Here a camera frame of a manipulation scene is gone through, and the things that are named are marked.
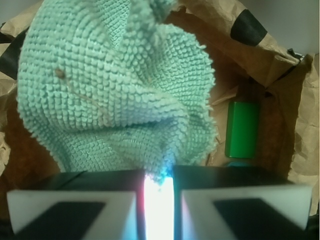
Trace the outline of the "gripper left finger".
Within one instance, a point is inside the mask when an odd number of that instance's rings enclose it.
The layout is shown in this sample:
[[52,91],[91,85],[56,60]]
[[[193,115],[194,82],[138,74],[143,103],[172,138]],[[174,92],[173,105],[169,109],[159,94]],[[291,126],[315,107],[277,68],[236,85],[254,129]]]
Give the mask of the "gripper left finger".
[[143,170],[58,173],[7,193],[15,240],[143,240]]

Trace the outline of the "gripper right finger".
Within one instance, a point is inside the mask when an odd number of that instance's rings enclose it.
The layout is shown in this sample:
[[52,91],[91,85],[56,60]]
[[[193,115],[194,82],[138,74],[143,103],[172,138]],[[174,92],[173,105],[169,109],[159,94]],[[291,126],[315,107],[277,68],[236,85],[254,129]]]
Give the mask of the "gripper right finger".
[[173,168],[176,240],[307,240],[312,188],[259,167]]

